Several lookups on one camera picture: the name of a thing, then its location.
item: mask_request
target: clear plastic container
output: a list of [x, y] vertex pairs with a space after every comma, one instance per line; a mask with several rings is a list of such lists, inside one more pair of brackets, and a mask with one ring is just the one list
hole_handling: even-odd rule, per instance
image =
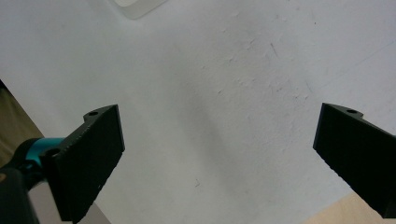
[[114, 0], [125, 17], [136, 20], [166, 0]]

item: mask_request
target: black object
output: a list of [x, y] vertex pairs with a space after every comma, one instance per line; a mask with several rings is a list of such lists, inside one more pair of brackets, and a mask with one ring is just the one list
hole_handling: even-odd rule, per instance
[[323, 104], [314, 149], [382, 218], [396, 218], [396, 138], [362, 117]]
[[[15, 221], [21, 215], [21, 211], [13, 208], [18, 204], [27, 204], [27, 190], [44, 178], [49, 182], [62, 221], [78, 223], [87, 214], [116, 167], [124, 144], [116, 105], [96, 109], [85, 115], [84, 121], [59, 145], [42, 151], [39, 155], [42, 166], [38, 160], [26, 159], [33, 144], [38, 141], [31, 139], [21, 144], [11, 162], [0, 169], [0, 176], [8, 176], [7, 172], [11, 170], [12, 176], [18, 178], [18, 182], [0, 182], [0, 207], [11, 208], [11, 212], [0, 209], [1, 224], [38, 223], [33, 222], [36, 218], [31, 216], [27, 216], [23, 221]], [[19, 190], [18, 193], [11, 194], [13, 189], [7, 188], [5, 183], [24, 191]], [[34, 214], [31, 206], [26, 205], [24, 208], [26, 214]]]

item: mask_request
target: screw hole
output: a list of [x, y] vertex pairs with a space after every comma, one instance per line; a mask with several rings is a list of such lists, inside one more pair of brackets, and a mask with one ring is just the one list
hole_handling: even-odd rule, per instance
[[91, 113], [89, 113], [88, 115], [89, 116], [95, 116], [95, 115], [97, 115], [98, 114], [98, 112], [91, 112]]
[[358, 113], [358, 111], [356, 111], [356, 110], [347, 110], [346, 112], [351, 113], [351, 114], [357, 114]]
[[59, 148], [53, 148], [53, 149], [50, 149], [50, 150], [48, 150], [48, 151], [46, 151], [46, 156], [47, 157], [56, 157], [56, 155], [58, 155], [58, 153], [60, 152], [61, 150], [59, 149]]

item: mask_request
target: light wood surface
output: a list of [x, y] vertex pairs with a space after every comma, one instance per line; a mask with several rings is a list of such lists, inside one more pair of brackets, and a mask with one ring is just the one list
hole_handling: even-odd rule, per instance
[[302, 224], [395, 224], [383, 219], [355, 192], [348, 194]]

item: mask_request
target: white board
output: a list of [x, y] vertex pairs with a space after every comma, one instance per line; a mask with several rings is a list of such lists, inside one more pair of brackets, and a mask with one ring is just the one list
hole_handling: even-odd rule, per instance
[[119, 104], [113, 224], [298, 223], [349, 187], [312, 149], [322, 102], [389, 132], [396, 2], [0, 0], [0, 78], [44, 135]]

